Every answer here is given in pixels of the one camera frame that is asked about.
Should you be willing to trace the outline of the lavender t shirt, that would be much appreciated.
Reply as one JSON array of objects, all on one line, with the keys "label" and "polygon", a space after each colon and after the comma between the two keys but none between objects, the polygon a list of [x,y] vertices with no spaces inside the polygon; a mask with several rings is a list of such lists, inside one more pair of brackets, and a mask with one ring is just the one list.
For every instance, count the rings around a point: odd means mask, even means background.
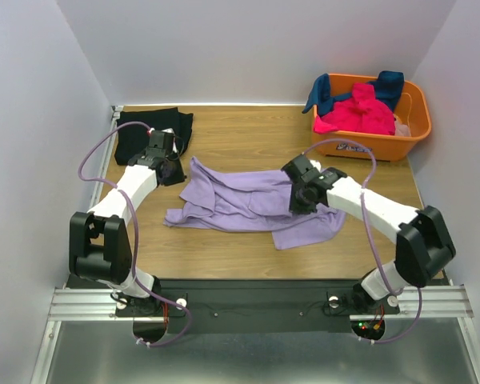
[{"label": "lavender t shirt", "polygon": [[291,183],[280,170],[221,173],[190,160],[190,181],[180,193],[184,206],[168,209],[168,227],[223,232],[270,232],[277,250],[327,242],[343,228],[346,214],[318,206],[292,214]]}]

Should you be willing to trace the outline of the pale pink garment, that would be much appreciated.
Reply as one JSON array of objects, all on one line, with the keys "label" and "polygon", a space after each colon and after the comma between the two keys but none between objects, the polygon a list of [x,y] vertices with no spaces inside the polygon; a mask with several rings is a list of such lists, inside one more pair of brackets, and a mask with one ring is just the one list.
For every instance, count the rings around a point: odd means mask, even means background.
[{"label": "pale pink garment", "polygon": [[411,132],[407,124],[404,124],[399,116],[394,115],[394,135],[397,137],[410,137]]}]

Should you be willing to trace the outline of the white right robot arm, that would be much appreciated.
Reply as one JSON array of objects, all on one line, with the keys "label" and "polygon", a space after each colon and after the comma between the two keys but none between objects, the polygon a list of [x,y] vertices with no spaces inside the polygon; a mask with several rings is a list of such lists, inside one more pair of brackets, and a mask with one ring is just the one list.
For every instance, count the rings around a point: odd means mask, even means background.
[{"label": "white right robot arm", "polygon": [[361,220],[367,233],[377,230],[394,244],[394,260],[377,261],[376,268],[354,285],[351,301],[356,310],[370,312],[407,286],[427,286],[456,255],[445,220],[433,206],[419,209],[397,203],[336,168],[319,170],[304,154],[282,171],[291,182],[290,212],[310,214],[318,206],[340,210]]}]

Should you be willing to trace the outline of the aluminium frame rail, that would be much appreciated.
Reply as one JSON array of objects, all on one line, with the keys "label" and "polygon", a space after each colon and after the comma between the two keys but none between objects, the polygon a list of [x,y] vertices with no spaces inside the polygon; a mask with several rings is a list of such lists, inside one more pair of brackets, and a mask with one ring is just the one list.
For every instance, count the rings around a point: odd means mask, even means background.
[{"label": "aluminium frame rail", "polygon": [[[56,289],[48,319],[52,322],[139,321],[160,322],[162,317],[120,317],[110,289]],[[418,310],[418,292],[407,287],[398,296],[400,312],[386,319],[413,318]],[[422,289],[421,318],[472,318],[470,300],[463,286],[428,286]]]}]

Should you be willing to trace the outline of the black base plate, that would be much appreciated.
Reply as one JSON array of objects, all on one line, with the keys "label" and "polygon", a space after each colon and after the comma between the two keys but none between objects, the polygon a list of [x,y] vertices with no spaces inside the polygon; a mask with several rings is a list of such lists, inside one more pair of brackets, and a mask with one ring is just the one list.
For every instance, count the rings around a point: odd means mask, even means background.
[{"label": "black base plate", "polygon": [[[166,334],[265,334],[285,332],[348,333],[378,340],[385,330],[385,314],[398,314],[399,304],[387,298],[368,310],[356,310],[352,279],[163,279],[161,296],[169,305],[160,322],[132,322],[134,335],[156,342]],[[70,279],[67,289],[104,289]],[[118,308],[120,317],[150,317],[138,307]]]}]

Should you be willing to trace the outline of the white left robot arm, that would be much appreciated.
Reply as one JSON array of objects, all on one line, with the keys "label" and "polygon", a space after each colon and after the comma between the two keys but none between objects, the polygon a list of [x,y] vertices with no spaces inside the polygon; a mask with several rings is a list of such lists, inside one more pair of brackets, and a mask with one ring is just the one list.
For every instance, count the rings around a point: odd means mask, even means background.
[{"label": "white left robot arm", "polygon": [[148,131],[148,144],[134,155],[116,183],[95,178],[111,187],[87,212],[70,219],[69,268],[80,278],[115,290],[118,308],[136,306],[145,315],[167,315],[158,278],[137,267],[139,228],[136,210],[159,186],[185,180],[172,129]]}]

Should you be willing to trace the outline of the orange plastic laundry basket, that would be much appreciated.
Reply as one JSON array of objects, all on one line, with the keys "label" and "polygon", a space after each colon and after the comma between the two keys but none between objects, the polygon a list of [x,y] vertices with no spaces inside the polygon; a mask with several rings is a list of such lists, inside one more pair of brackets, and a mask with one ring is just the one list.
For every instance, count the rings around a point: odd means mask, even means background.
[{"label": "orange plastic laundry basket", "polygon": [[[332,94],[337,95],[349,92],[355,83],[366,83],[377,77],[352,74],[330,74]],[[345,158],[368,158],[373,154],[377,160],[399,161],[404,159],[413,147],[426,138],[431,132],[431,121],[422,90],[405,80],[400,100],[393,115],[400,117],[404,124],[410,128],[410,137],[397,137],[395,135],[361,134],[354,132],[336,131],[328,134],[313,132],[314,120],[317,116],[317,107],[310,110],[311,140],[318,144],[317,151],[324,155]]]}]

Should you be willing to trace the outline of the pink t shirt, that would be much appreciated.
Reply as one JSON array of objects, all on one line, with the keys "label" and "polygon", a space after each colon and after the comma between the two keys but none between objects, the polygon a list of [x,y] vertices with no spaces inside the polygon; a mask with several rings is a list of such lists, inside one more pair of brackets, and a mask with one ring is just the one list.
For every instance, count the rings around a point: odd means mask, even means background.
[{"label": "pink t shirt", "polygon": [[329,113],[314,120],[316,134],[336,131],[393,136],[394,115],[385,103],[376,99],[372,85],[355,83],[350,97],[335,102]]}]

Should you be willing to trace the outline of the dark blue t shirt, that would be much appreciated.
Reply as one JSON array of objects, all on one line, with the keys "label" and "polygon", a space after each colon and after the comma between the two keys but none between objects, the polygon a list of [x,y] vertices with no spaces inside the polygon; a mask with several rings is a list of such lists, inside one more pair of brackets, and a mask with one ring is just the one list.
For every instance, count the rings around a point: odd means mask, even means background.
[{"label": "dark blue t shirt", "polygon": [[[402,72],[384,70],[375,80],[368,81],[367,84],[374,88],[375,98],[394,111],[400,100],[405,78]],[[316,106],[317,114],[323,116],[333,110],[336,102],[343,102],[352,96],[352,86],[349,92],[337,95],[332,94],[332,89],[329,74],[322,74],[316,78],[302,113],[306,114]]]}]

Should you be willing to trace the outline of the folded black t shirt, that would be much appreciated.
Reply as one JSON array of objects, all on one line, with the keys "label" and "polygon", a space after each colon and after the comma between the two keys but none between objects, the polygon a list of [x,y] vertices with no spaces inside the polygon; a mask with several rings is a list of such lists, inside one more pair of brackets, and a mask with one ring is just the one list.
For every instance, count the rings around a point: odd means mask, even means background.
[{"label": "folded black t shirt", "polygon": [[[143,122],[149,128],[156,130],[172,129],[176,138],[176,147],[179,154],[184,154],[190,143],[194,115],[185,114],[177,107],[162,110],[147,110],[136,112],[121,112],[117,124],[129,122]],[[114,159],[119,166],[126,166],[128,161],[141,152],[149,143],[149,135],[144,126],[138,124],[127,126],[118,132],[118,144]]]}]

